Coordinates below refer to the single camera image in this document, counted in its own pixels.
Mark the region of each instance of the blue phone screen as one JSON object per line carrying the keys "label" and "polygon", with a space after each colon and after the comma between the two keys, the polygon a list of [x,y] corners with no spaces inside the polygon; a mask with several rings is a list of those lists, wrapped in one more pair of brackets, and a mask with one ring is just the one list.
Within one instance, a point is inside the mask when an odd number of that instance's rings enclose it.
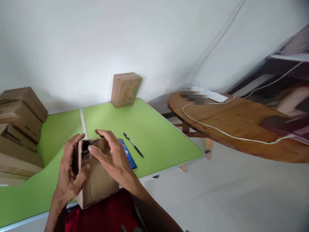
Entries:
{"label": "blue phone screen", "polygon": [[132,169],[136,169],[137,166],[136,166],[136,164],[135,164],[133,158],[131,157],[131,154],[130,154],[128,148],[126,147],[125,142],[124,142],[122,139],[120,139],[119,141],[121,142],[121,144],[123,145],[123,148],[125,149],[126,157],[127,157],[128,160],[129,160],[129,163],[130,163],[130,165],[131,165],[131,168],[132,168]]}

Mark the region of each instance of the black pen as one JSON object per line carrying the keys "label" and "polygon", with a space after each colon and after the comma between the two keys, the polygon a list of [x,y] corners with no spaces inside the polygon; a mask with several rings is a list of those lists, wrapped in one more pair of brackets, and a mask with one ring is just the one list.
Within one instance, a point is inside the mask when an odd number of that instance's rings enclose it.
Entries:
{"label": "black pen", "polygon": [[139,149],[135,146],[135,144],[130,140],[130,138],[126,135],[126,133],[123,133],[123,135],[127,138],[127,140],[130,141],[130,143],[132,144],[132,146],[135,148],[135,150],[137,150],[137,152],[141,155],[141,157],[144,158],[144,156],[142,155],[142,153],[139,151]]}

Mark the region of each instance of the red shirt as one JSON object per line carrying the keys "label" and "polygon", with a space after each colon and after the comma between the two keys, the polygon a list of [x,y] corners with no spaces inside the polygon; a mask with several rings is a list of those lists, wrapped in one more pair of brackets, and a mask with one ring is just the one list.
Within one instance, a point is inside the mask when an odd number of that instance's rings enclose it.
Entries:
{"label": "red shirt", "polygon": [[65,232],[121,231],[124,226],[128,232],[141,227],[128,191],[118,193],[82,210],[76,206],[66,217]]}

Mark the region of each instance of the small cardboard box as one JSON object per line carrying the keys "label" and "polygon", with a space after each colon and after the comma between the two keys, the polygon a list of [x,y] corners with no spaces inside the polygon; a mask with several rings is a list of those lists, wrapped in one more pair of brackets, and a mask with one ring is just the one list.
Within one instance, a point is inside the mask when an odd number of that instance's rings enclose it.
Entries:
{"label": "small cardboard box", "polygon": [[114,75],[112,104],[115,108],[134,104],[142,80],[133,72]]}
{"label": "small cardboard box", "polygon": [[107,173],[99,160],[89,153],[88,145],[90,144],[100,148],[101,151],[110,149],[108,142],[102,138],[81,140],[75,149],[72,163],[72,170],[75,175],[87,163],[91,165],[89,177],[76,197],[81,209],[85,209],[119,191],[119,184]]}
{"label": "small cardboard box", "polygon": [[0,104],[18,101],[23,101],[41,122],[45,122],[47,109],[43,106],[31,87],[5,90],[0,95]]}
{"label": "small cardboard box", "polygon": [[39,154],[31,152],[0,134],[0,186],[16,186],[43,170]]}
{"label": "small cardboard box", "polygon": [[22,101],[0,105],[0,124],[3,123],[12,124],[36,144],[40,141],[42,122]]}
{"label": "small cardboard box", "polygon": [[28,149],[29,151],[36,152],[35,143],[16,130],[11,124],[1,124],[0,135],[13,143]]}

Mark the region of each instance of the green tabletop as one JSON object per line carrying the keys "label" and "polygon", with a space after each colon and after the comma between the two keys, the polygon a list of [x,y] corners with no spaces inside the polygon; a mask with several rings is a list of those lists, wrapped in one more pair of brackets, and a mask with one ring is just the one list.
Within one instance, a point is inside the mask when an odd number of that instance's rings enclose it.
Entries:
{"label": "green tabletop", "polygon": [[[124,140],[134,159],[138,178],[202,156],[201,149],[148,104],[137,98],[133,106],[115,108],[112,103],[83,108],[89,139],[97,138],[95,129],[112,131]],[[124,137],[125,132],[141,151],[142,158]]]}
{"label": "green tabletop", "polygon": [[[88,138],[95,129],[111,130],[127,145],[139,178],[158,173],[202,156],[202,151],[141,99],[133,106],[115,109],[111,103],[82,109]],[[123,136],[133,140],[144,155],[139,156]],[[83,133],[80,110],[49,115],[37,146],[44,170],[18,187],[0,187],[0,228],[49,211],[56,188],[65,142]]]}
{"label": "green tabletop", "polygon": [[83,133],[80,110],[48,115],[37,152],[45,168],[18,187],[0,187],[0,228],[49,211],[65,142]]}

